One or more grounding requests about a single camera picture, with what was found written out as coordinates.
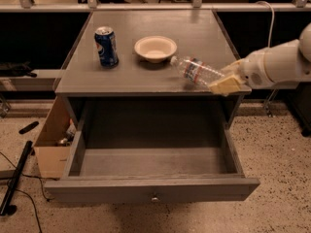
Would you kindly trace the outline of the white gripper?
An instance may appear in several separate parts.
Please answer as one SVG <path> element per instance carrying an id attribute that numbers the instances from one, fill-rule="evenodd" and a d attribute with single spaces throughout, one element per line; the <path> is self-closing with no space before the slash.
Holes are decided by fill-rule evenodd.
<path id="1" fill-rule="evenodd" d="M 228 96 L 242 89 L 245 81 L 251 89 L 270 88 L 274 82 L 268 77 L 265 70 L 265 54 L 268 48 L 256 50 L 242 60 L 236 60 L 221 69 L 222 77 L 208 85 L 214 94 Z"/>

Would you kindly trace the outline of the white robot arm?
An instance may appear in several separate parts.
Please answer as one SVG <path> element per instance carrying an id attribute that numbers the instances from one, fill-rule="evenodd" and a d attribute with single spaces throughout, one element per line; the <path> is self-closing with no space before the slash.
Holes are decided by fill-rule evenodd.
<path id="1" fill-rule="evenodd" d="M 223 68 L 225 75 L 208 84 L 214 94 L 227 96 L 243 85 L 251 89 L 271 88 L 280 83 L 311 81 L 311 23 L 298 39 L 256 50 Z"/>

